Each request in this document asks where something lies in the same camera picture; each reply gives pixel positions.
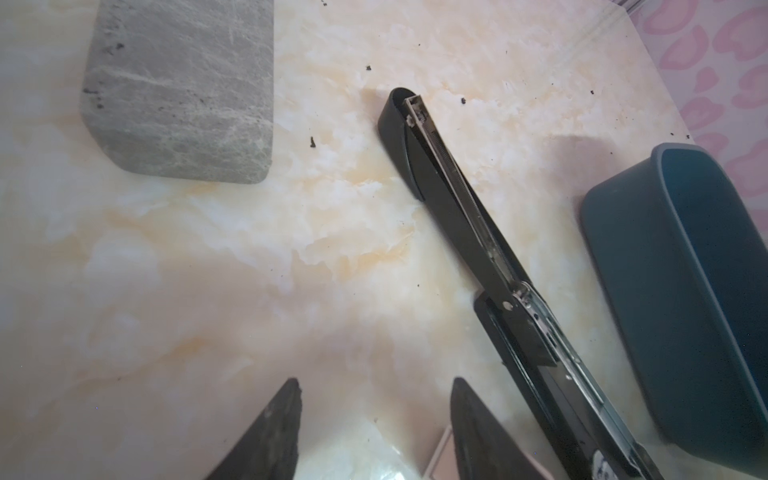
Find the marble surface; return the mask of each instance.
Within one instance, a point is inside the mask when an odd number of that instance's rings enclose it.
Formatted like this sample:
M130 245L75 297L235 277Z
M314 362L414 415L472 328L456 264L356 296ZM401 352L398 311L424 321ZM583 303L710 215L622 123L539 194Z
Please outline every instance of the marble surface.
M102 0L80 109L125 170L261 182L272 164L273 0Z
M745 478L660 439L579 233L589 187L688 134L620 8L277 2L256 186L105 157L78 114L96 8L0 5L0 477L203 478L297 376L297 478L418 478L464 376L564 478L376 137L404 86L666 477Z

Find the beige countertop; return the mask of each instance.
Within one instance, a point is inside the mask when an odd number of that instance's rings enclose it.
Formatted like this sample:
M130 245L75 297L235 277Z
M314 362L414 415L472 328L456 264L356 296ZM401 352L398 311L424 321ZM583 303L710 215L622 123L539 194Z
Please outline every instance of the beige countertop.
M376 136L403 86L661 471L739 478L660 440L579 233L591 186L688 133L620 8L278 1L273 166L235 185L99 151L97 4L0 5L0 477L203 478L297 376L297 478L418 478L464 376L564 478Z

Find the gray marble object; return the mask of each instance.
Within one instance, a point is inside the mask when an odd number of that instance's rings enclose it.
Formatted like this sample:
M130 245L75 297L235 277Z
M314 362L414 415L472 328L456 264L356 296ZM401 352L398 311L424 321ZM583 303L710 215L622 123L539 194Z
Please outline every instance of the gray marble object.
M119 167L255 184L272 108L273 0L101 0L80 109Z

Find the pink patterned fabric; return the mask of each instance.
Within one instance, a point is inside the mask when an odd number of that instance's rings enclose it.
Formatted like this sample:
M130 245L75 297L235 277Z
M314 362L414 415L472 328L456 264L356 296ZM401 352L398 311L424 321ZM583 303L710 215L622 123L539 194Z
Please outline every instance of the pink patterned fabric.
M768 242L768 2L647 0L632 22Z

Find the teal plastic bin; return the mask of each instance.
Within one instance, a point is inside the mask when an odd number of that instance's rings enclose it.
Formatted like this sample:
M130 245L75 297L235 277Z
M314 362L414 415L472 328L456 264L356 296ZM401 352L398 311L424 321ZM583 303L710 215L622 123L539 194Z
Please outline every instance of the teal plastic bin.
M581 225L661 431L768 478L768 251L723 169L661 144L589 191Z

